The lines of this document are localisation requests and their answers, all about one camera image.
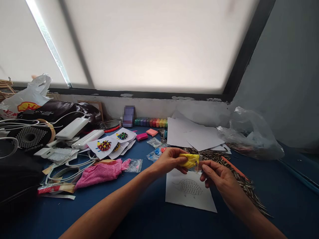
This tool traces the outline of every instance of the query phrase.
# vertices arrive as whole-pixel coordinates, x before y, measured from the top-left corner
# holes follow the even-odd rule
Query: charger
[[[57,139],[70,140],[72,139],[87,123],[89,122],[86,118],[76,118],[64,129],[56,134]]]
[[[55,152],[53,148],[42,148],[34,154],[34,156],[40,156],[41,158],[48,158],[51,154]]]

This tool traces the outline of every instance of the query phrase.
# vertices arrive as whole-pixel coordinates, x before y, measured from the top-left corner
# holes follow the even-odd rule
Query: yellow clay
[[[188,160],[180,166],[190,169],[199,164],[199,155],[198,154],[179,154],[179,157],[186,157]]]

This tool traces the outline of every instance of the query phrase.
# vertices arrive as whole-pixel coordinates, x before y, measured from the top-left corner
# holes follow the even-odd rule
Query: sketch of hedgehog
[[[195,198],[195,195],[201,195],[203,191],[200,188],[200,186],[194,180],[191,180],[191,179],[183,179],[178,184],[175,184],[175,185],[178,185],[178,186],[175,186],[176,189],[184,192],[184,196],[186,196],[186,194],[189,193],[189,194],[192,194]]]

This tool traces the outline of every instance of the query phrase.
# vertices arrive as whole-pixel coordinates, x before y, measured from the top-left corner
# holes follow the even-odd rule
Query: wall
[[[62,95],[61,100],[102,101],[112,118],[125,105],[138,116],[169,117],[175,109],[207,126],[225,125],[240,105],[261,113],[276,138],[291,147],[319,143],[319,15],[316,0],[277,0],[230,105],[222,102]]]

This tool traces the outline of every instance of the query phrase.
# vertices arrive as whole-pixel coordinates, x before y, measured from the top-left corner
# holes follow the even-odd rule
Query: handbag
[[[90,132],[96,128],[96,125],[101,122],[102,116],[101,112],[95,108],[94,106],[81,102],[81,103],[71,103],[57,100],[49,100],[43,106],[38,108],[33,112],[21,112],[18,114],[18,119],[24,120],[36,120],[36,119],[44,119],[50,123],[56,122],[58,119],[63,117],[53,126],[55,127],[56,133],[61,131],[65,126],[70,124],[76,118],[83,117],[82,113],[71,113],[71,112],[83,112],[86,114],[85,118],[89,120],[86,126],[82,129],[81,132]]]

